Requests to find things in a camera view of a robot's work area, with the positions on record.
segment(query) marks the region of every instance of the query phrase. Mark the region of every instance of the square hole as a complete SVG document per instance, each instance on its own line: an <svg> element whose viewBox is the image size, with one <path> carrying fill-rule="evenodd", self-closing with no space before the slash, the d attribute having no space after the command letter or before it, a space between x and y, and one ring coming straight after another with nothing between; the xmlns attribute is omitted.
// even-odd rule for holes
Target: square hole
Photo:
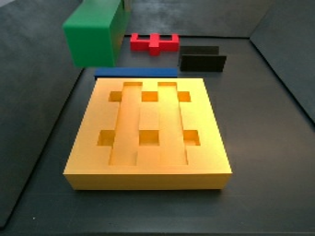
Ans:
<svg viewBox="0 0 315 236"><path fill-rule="evenodd" d="M182 102L191 102L191 94L189 91L179 91L178 92L179 101Z"/></svg>
<svg viewBox="0 0 315 236"><path fill-rule="evenodd" d="M122 91L111 91L109 101L122 102Z"/></svg>
<svg viewBox="0 0 315 236"><path fill-rule="evenodd" d="M115 141L115 131L102 130L98 140L98 146L114 146Z"/></svg>
<svg viewBox="0 0 315 236"><path fill-rule="evenodd" d="M186 146L201 146L198 130L183 130L183 142Z"/></svg>
<svg viewBox="0 0 315 236"><path fill-rule="evenodd" d="M139 146L159 145L159 130L139 130Z"/></svg>
<svg viewBox="0 0 315 236"><path fill-rule="evenodd" d="M143 91L142 101L158 101L158 91Z"/></svg>

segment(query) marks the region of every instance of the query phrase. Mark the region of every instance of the gray floor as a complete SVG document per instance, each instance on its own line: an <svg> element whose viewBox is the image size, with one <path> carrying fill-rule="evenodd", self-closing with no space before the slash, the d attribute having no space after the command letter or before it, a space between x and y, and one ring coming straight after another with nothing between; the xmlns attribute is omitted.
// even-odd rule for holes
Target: gray floor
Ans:
<svg viewBox="0 0 315 236"><path fill-rule="evenodd" d="M94 69L81 77L48 146L4 231L315 232L314 125L249 40L182 39L219 45L223 73L205 77L234 175L223 191L73 191L63 170L94 89ZM131 53L119 66L173 67L177 53Z"/></svg>

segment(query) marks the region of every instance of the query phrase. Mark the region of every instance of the gray wall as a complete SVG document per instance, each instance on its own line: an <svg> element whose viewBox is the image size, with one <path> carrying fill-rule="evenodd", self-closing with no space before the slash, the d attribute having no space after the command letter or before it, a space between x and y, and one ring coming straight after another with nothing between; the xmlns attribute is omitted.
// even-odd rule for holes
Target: gray wall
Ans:
<svg viewBox="0 0 315 236"><path fill-rule="evenodd" d="M250 39L315 122L314 11L314 0L277 0Z"/></svg>

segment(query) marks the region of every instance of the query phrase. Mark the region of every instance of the dark gray surface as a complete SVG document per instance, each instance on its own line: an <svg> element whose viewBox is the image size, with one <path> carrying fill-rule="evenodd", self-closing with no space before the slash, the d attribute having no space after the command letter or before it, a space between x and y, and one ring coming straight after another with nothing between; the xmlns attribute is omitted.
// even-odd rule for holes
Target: dark gray surface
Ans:
<svg viewBox="0 0 315 236"><path fill-rule="evenodd" d="M246 37L275 0L134 0L127 33Z"/></svg>
<svg viewBox="0 0 315 236"><path fill-rule="evenodd" d="M82 71L62 31L79 2L18 0L0 7L0 228Z"/></svg>
<svg viewBox="0 0 315 236"><path fill-rule="evenodd" d="M315 133L306 114L249 40L182 39L218 45L223 73L205 77L234 171L221 191L73 191L63 170L94 89L81 77L8 227L20 233L314 233ZM150 57L123 43L119 66L173 67L177 53Z"/></svg>
<svg viewBox="0 0 315 236"><path fill-rule="evenodd" d="M314 0L278 0L251 41L315 122L314 11Z"/></svg>

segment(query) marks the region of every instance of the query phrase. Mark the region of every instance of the rectangular slot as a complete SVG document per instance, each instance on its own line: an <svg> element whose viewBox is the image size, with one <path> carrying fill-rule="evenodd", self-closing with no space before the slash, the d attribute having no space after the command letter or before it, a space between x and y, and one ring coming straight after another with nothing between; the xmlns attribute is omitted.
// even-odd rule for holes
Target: rectangular slot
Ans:
<svg viewBox="0 0 315 236"><path fill-rule="evenodd" d="M142 85L142 82L126 82L123 85L110 165L137 165Z"/></svg>
<svg viewBox="0 0 315 236"><path fill-rule="evenodd" d="M178 83L159 82L161 150L163 165L187 165Z"/></svg>

